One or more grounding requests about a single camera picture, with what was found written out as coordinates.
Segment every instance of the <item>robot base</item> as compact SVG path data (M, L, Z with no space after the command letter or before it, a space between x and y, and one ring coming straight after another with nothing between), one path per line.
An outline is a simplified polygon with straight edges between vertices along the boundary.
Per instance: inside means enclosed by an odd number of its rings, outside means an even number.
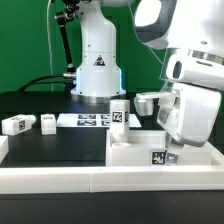
M71 94L71 99L74 101L81 101L85 103L109 103L112 99L126 99L126 94L119 94L116 96L111 97L95 97L95 96L84 96L84 95L78 95L78 94Z

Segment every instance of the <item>black cable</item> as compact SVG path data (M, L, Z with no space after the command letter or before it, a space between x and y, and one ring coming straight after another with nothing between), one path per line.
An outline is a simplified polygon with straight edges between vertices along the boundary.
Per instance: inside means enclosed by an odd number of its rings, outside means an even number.
M23 92L26 88L28 88L29 86L33 86L33 85L39 85L39 84L46 85L46 84L56 84L56 83L59 83L59 84L63 83L64 84L64 82L36 82L36 83L28 83L28 84L22 86L21 88L19 88L17 91Z
M63 75L49 75L49 76L42 76L42 77L33 79L30 82L28 82L27 84L21 86L17 91L24 91L29 85L32 85L38 81L42 81L42 80L46 80L46 79L54 79L54 78L63 78Z

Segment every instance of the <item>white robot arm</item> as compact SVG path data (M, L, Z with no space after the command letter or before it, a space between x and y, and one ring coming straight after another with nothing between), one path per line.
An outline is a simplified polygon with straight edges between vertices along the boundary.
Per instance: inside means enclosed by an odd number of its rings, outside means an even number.
M136 12L139 40L150 48L167 49L161 78L172 88L165 95L158 93L157 122L183 144L203 146L220 107L217 90L224 90L223 10L224 0L142 0ZM144 109L154 95L137 95L140 114L146 115Z
M127 6L133 0L80 1L77 16L82 30L82 64L77 69L72 99L89 103L123 98L121 70L116 64L116 28L107 20L101 7Z

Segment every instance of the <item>black table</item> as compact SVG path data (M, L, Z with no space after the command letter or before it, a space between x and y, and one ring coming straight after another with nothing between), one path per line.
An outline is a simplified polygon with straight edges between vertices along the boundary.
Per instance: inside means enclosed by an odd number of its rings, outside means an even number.
M109 112L108 104L78 103L63 93L52 92L4 93L0 95L0 105L1 119L29 113L39 118L45 113L58 116L59 113ZM155 117L139 119L143 129L159 129ZM218 119L211 141L222 150L223 138L219 133L223 119ZM82 141L84 135L90 139L88 142ZM105 164L105 136L103 128L60 128L56 136L41 136L37 120L31 131L9 138L10 152L1 167L102 166ZM61 153L59 149L64 142L69 142L67 145L71 148ZM98 148L94 152L93 143ZM219 224L224 219L223 208L224 191L0 195L0 223Z

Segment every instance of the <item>white plastic part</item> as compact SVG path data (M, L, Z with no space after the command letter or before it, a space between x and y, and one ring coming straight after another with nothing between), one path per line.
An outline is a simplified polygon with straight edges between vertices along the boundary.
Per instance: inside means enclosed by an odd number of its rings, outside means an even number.
M178 77L174 77L177 63L180 70ZM166 70L166 75L172 82L193 83L220 90L224 90L223 74L223 65L181 54L173 54L170 57Z
M0 136L0 163L9 151L8 136Z
M178 0L168 31L145 45L158 50L190 49L224 58L223 9L224 1Z
M163 151L165 159L165 150L164 131L129 130L127 143L107 131L106 166L151 166L152 152Z
M159 0L142 0L135 15L136 26L148 26L156 22L161 10Z
M5 120L2 120L3 135L18 135L32 128L36 118L34 115L17 115Z
M134 105L136 111L140 116L150 116L153 114L154 101L159 98L159 104L166 104L166 107L173 108L175 101L175 94L170 92L146 92L137 93L134 98Z
M211 165L1 168L0 194L223 190L224 156L205 146Z
M54 114L41 115L41 132L42 135L56 134L56 119Z
M101 12L100 1L80 2L82 64L77 69L74 98L110 98L126 93L116 64L116 28Z
M208 140L220 102L219 92L183 83L175 83L173 108L160 106L157 122L176 141L201 147Z
M127 143L130 100L110 101L110 132L120 143Z
M87 119L81 119L80 115L86 115ZM101 127L108 128L110 126L110 114L59 114L57 119L57 127ZM129 127L140 128L141 124L135 114L129 114Z

